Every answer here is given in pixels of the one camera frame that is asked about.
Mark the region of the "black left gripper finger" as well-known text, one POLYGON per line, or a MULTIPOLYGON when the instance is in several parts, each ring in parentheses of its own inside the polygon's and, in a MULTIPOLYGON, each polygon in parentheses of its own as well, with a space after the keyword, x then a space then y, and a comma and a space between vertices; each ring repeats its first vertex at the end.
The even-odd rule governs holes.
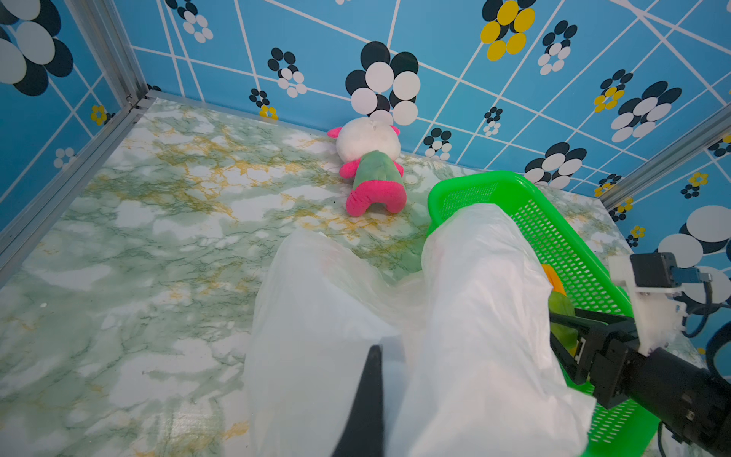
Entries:
POLYGON ((385 455, 382 348, 372 346, 365 361, 350 415, 332 457, 385 455))

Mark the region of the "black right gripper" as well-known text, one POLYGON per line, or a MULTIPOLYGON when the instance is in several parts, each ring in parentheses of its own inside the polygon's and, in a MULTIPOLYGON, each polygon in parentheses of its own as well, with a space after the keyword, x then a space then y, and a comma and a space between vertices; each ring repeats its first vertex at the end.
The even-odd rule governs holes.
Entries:
POLYGON ((568 380, 594 386, 600 406, 613 409, 631 399, 680 441, 729 451, 730 383, 715 367, 716 352, 730 343, 728 324, 709 340, 708 367, 701 369, 662 348, 641 355, 635 321, 627 316, 577 308, 573 315, 550 312, 549 320, 578 331, 575 356, 556 336, 550 346, 568 380))

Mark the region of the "white plastic bag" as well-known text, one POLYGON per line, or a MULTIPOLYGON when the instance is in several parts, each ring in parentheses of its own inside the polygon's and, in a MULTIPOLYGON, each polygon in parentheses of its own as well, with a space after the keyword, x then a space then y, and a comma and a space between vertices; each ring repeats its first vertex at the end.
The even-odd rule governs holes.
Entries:
POLYGON ((369 349, 384 456, 579 456, 594 400, 550 348, 552 287, 498 206, 461 209, 391 285, 321 233, 279 247, 255 301, 245 388, 257 456, 331 456, 369 349))

